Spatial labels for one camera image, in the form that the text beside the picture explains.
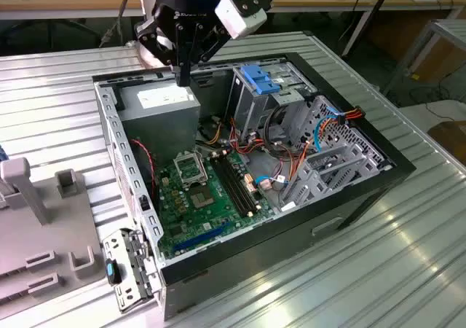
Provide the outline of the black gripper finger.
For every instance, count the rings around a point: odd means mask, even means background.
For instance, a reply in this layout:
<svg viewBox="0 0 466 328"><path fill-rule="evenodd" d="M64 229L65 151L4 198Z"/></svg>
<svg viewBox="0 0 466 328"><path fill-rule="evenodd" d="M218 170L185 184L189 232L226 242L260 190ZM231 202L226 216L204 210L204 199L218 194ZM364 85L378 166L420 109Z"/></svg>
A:
<svg viewBox="0 0 466 328"><path fill-rule="evenodd" d="M183 87L183 65L178 65L175 44L158 27L155 17L136 25L139 58L148 69L170 67L177 86Z"/></svg>
<svg viewBox="0 0 466 328"><path fill-rule="evenodd" d="M190 45L187 61L183 64L183 86L190 83L191 68L200 61L209 61L228 41L228 33L220 25L207 29L196 25L193 42Z"/></svg>

